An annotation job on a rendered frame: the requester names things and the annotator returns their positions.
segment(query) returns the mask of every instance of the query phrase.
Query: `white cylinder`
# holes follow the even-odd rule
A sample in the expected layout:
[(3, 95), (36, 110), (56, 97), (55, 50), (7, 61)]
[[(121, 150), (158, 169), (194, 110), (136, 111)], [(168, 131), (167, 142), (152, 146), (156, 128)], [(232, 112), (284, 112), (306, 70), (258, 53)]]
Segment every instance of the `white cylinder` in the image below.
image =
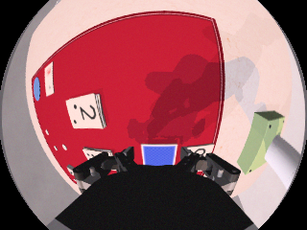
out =
[(272, 140), (265, 159), (276, 172), (286, 189), (289, 189), (294, 180), (301, 155), (278, 135)]

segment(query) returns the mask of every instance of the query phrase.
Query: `green block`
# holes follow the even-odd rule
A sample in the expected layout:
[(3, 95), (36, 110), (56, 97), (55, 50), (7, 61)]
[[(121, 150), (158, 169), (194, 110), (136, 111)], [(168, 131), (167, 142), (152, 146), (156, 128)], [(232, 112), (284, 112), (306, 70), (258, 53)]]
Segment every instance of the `green block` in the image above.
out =
[(265, 155), (275, 136), (280, 135), (285, 117), (275, 111), (255, 112), (247, 142), (238, 159), (244, 174), (266, 163)]

